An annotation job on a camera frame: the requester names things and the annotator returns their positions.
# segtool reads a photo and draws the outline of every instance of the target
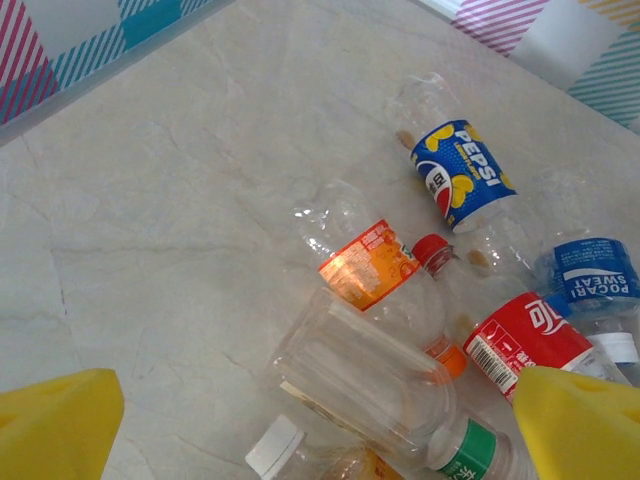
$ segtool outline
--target clear plastic bottle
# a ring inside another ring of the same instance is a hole
[[[365,447],[312,447],[306,433],[280,415],[245,457],[261,480],[402,480]]]
[[[443,335],[433,279],[355,187],[333,180],[292,214],[311,264],[336,293],[385,332],[437,358],[453,377],[462,373],[466,359]]]
[[[431,468],[452,479],[535,475],[508,437],[459,407],[441,364],[327,289],[312,298],[273,368],[283,390],[399,467]]]
[[[409,77],[388,106],[400,143],[454,233],[475,230],[516,195],[440,75]]]
[[[533,289],[537,284],[532,266],[540,250],[537,218],[519,198],[506,207],[487,224],[456,235],[453,244],[480,274],[517,277]]]
[[[582,317],[638,308],[640,281],[626,247],[587,226],[597,227],[605,217],[588,186],[556,170],[542,172],[533,185],[532,203],[538,204],[547,232],[534,262],[539,289],[562,294]]]
[[[597,319],[577,316],[570,321],[609,356],[631,385],[640,387],[640,358],[633,335],[638,329],[637,312]]]
[[[628,384],[606,356],[517,278],[481,277],[442,237],[413,253],[446,299],[451,338],[511,401],[520,371],[542,365]]]

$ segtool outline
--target pocari sweat label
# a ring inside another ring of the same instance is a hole
[[[625,246],[609,238],[589,238],[554,249],[557,269],[555,287],[569,303],[581,300],[635,297],[640,282]]]

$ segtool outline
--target striped wall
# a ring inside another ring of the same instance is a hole
[[[549,0],[466,0],[451,25],[509,56]]]
[[[0,125],[210,3],[224,1],[0,0]]]
[[[630,26],[568,90],[625,127],[640,115],[640,23]]]
[[[451,25],[640,133],[640,0],[419,0]]]

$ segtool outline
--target pepsi label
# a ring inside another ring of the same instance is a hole
[[[473,212],[516,194],[509,178],[466,120],[436,128],[418,142],[411,158],[454,232]]]

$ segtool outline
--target white bottle cap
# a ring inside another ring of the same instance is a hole
[[[303,438],[303,431],[287,417],[279,415],[244,459],[262,480],[271,480],[291,458]]]
[[[638,363],[638,350],[633,335],[627,332],[599,333],[587,337],[594,345],[602,347],[614,363]]]

